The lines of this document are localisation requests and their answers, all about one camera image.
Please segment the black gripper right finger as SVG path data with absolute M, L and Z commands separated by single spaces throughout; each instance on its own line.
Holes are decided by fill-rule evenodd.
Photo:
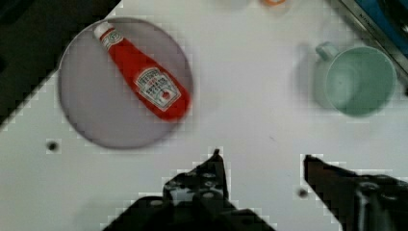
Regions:
M 303 161 L 307 184 L 343 231 L 408 231 L 405 181 L 385 174 L 358 174 L 308 155 Z

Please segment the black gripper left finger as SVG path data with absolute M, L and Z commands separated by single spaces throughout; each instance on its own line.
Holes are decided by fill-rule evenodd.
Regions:
M 145 196 L 103 231 L 275 231 L 249 209 L 229 201 L 218 150 L 189 172 L 168 180 L 161 196 Z

